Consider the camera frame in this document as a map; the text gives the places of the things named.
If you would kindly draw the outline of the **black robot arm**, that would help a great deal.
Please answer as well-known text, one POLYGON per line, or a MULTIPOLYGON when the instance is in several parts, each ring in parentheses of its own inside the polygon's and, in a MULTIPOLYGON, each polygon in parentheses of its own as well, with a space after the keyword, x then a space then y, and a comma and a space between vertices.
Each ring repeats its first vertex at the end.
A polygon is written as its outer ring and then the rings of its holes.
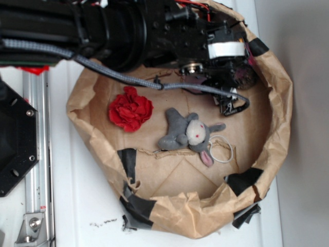
POLYGON ((184 89, 212 94, 230 116, 247 109, 246 32, 196 1, 1 1, 1 66, 44 69, 73 60, 128 85, 170 86, 126 73, 143 65, 201 76, 184 89))

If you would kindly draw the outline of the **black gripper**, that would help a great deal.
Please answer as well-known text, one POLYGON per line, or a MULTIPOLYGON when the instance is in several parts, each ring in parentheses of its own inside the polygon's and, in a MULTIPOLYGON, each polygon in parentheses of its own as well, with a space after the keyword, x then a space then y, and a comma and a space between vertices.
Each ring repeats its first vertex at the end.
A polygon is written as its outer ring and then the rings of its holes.
POLYGON ((148 22, 149 67, 178 69, 220 88, 226 94, 213 94, 213 99, 224 116, 249 108, 250 101, 237 93, 234 79, 236 68, 249 64, 246 32, 232 18, 209 4, 148 1, 148 22), (238 99, 245 103, 235 107, 238 99))

